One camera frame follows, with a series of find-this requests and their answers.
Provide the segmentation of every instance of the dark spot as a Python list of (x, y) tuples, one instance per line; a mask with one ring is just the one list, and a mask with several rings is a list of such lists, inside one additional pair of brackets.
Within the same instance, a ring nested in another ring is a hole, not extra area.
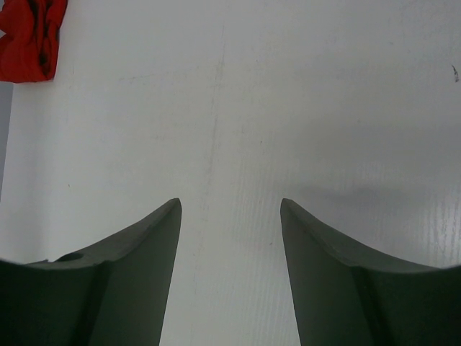
[(48, 62), (48, 57), (45, 54), (40, 53), (38, 56), (38, 60), (40, 65), (45, 65)]
[(460, 81), (460, 77), (458, 76), (458, 71), (456, 71), (455, 67), (452, 65), (453, 73), (455, 74), (455, 83)]
[(35, 19), (38, 17), (38, 5), (34, 1), (29, 2), (29, 9), (32, 12)]

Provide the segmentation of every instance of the table surface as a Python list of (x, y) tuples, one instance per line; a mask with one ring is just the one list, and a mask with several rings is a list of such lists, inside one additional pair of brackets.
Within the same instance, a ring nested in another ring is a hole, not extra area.
[(162, 345), (299, 345), (283, 197), (460, 262), (461, 1), (70, 1), (14, 88), (0, 255), (56, 259), (184, 207)]

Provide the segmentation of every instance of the white table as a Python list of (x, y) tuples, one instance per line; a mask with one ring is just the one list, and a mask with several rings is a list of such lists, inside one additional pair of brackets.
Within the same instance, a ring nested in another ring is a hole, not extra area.
[(0, 256), (54, 260), (180, 197), (165, 346), (299, 345), (283, 197), (458, 263), (461, 2), (439, 2), (70, 1), (55, 81), (14, 89)]

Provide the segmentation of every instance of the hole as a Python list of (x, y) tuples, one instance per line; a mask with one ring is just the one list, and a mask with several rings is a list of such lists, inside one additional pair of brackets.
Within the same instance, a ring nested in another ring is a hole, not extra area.
[(78, 252), (72, 252), (71, 254), (65, 254), (62, 257), (59, 257), (56, 262), (68, 262), (68, 261), (75, 261), (79, 260), (83, 257), (82, 254), (79, 254)]

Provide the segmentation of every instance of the red fabric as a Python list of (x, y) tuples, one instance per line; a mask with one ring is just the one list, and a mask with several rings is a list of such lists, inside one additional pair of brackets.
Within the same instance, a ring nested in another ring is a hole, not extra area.
[(58, 32), (67, 0), (5, 0), (0, 12), (0, 81), (47, 81), (55, 76)]

